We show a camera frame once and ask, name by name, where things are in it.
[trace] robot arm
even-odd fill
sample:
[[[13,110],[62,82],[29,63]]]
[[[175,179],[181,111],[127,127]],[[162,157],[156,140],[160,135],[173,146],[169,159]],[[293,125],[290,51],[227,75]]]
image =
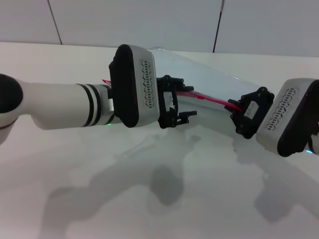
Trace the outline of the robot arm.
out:
[[[42,129],[58,129],[109,123],[138,127],[155,121],[166,128],[187,123],[196,114],[178,113],[175,91],[193,87],[186,87],[183,79],[156,78],[151,52],[122,45],[109,68],[112,87],[27,83],[0,74],[0,132],[20,115],[31,115]],[[172,95],[172,104],[165,101],[166,93]]]
[[[277,97],[261,87],[239,101],[243,109],[232,114],[236,132],[245,138],[255,133],[268,151],[282,157],[309,150],[319,154],[319,80],[287,80]]]
[[[107,124],[112,116],[112,99],[103,85],[27,83],[6,75],[0,75],[0,84],[0,127],[20,115],[31,115],[42,129]]]

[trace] pink wire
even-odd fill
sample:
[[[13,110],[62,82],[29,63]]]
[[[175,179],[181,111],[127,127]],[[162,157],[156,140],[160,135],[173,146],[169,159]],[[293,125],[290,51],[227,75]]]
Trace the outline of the pink wire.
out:
[[[111,85],[111,81],[102,80],[105,84]]]
[[[197,92],[177,92],[176,94],[178,96],[193,97],[193,98],[197,98],[197,99],[200,99],[200,100],[211,101],[211,102],[214,102],[214,103],[217,103],[217,104],[221,104],[221,105],[233,108],[234,110],[238,110],[240,112],[243,111],[241,108],[239,108],[238,106],[236,106],[236,105],[234,105],[232,103],[229,103],[227,101],[223,101],[223,100],[220,100],[220,99],[216,99],[216,98],[213,98],[213,97],[204,96],[204,95],[202,95],[200,93],[197,93]]]

